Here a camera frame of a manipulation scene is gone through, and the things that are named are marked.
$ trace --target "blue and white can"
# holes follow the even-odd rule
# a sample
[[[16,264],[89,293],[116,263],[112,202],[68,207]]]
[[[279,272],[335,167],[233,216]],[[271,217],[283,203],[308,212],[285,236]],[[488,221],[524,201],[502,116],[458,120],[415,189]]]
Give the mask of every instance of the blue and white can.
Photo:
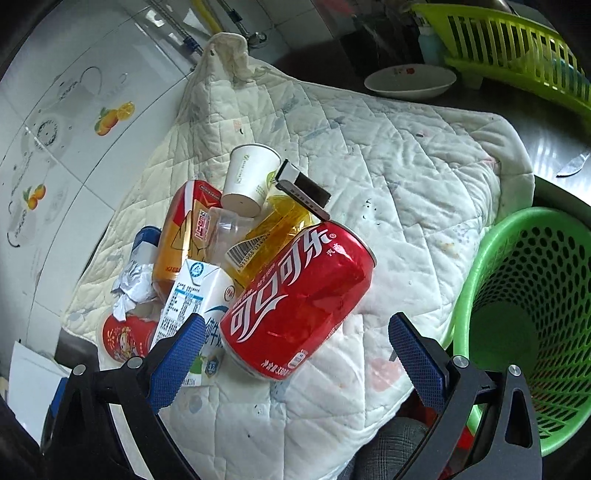
[[[156,262],[158,255],[158,242],[162,230],[156,226],[143,227],[136,235],[131,247],[129,261],[135,261],[138,265],[148,265]]]

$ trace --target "white plate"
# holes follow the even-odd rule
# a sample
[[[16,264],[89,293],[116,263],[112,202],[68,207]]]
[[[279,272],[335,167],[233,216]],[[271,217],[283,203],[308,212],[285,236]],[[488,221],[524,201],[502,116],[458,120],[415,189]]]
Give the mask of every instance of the white plate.
[[[365,79],[365,87],[379,95],[400,100],[426,100],[441,95],[456,81],[451,70],[413,63],[388,67]]]

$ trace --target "dish rack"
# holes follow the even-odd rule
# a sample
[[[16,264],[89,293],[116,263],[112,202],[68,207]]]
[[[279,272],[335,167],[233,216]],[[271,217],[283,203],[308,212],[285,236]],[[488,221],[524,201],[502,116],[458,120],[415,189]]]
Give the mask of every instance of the dish rack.
[[[497,10],[415,4],[462,73],[513,85],[591,118],[590,83],[558,32]]]

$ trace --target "paper cup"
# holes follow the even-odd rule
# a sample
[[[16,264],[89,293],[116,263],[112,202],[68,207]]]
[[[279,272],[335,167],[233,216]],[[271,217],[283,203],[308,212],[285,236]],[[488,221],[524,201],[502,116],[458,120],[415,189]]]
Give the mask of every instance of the paper cup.
[[[251,143],[234,148],[223,185],[222,207],[242,217],[256,217],[269,192],[267,177],[280,162],[279,153],[266,145]]]

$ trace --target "white quilted mat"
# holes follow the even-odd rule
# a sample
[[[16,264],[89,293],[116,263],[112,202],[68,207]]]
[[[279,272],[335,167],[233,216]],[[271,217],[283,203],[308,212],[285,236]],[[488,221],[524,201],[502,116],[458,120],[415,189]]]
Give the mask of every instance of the white quilted mat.
[[[80,280],[63,317],[68,331],[95,340],[137,230],[162,225],[187,179],[221,189],[230,151],[247,142],[274,147],[333,193],[333,218],[377,256],[373,282],[288,380],[254,380],[226,357],[215,386],[181,390],[161,417],[203,480],[334,478],[412,389],[400,363],[388,361],[388,319],[404,311],[445,343],[483,234],[531,205],[530,160],[498,115],[299,82],[254,63],[242,37],[219,34]]]

